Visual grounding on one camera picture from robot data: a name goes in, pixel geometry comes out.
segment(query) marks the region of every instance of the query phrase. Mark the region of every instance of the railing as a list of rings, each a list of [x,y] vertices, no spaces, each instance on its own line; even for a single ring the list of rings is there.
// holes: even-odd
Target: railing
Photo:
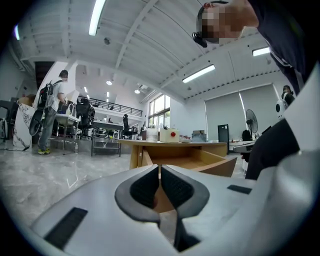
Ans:
[[[81,99],[87,99],[87,97],[79,96],[78,99],[79,99],[79,101],[81,101]],[[99,99],[95,99],[95,98],[91,98],[88,100],[89,100],[90,104],[92,106],[94,106],[95,108],[111,110],[111,111],[115,111],[115,112],[124,113],[127,115],[142,117],[142,110],[139,110],[139,109],[135,109],[135,108],[128,107],[128,106],[122,106],[122,105],[118,105],[115,103],[108,103],[103,100],[99,100]]]

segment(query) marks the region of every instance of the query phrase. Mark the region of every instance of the yellow sneaker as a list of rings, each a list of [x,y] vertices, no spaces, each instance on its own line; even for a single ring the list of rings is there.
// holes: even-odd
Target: yellow sneaker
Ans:
[[[38,149],[38,154],[39,155],[48,155],[48,154],[50,154],[51,152],[50,152],[50,148],[47,148],[46,150],[42,150],[42,149]]]

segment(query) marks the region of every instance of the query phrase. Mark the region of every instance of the black slot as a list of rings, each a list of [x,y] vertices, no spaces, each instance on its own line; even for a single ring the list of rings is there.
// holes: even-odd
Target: black slot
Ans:
[[[230,185],[227,187],[228,190],[236,191],[242,194],[249,195],[252,188],[244,187],[244,186],[237,186],[237,185]]]
[[[88,211],[74,207],[44,237],[53,246],[63,250]]]

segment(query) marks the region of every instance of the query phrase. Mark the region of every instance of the cable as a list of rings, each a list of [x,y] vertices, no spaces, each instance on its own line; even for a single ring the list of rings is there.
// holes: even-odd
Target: cable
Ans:
[[[0,150],[6,150],[6,151],[20,151],[20,152],[24,152],[26,150],[28,150],[30,148],[30,146],[25,147],[23,150],[19,150],[19,149],[9,149],[7,148],[0,148]]]

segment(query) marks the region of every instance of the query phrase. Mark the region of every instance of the bag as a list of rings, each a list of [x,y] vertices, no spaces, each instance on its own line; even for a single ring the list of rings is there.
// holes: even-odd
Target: bag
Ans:
[[[44,88],[40,90],[38,108],[44,109],[51,107],[54,102],[54,86],[58,83],[61,83],[62,80],[56,81],[54,84],[51,84],[52,80],[46,84]]]

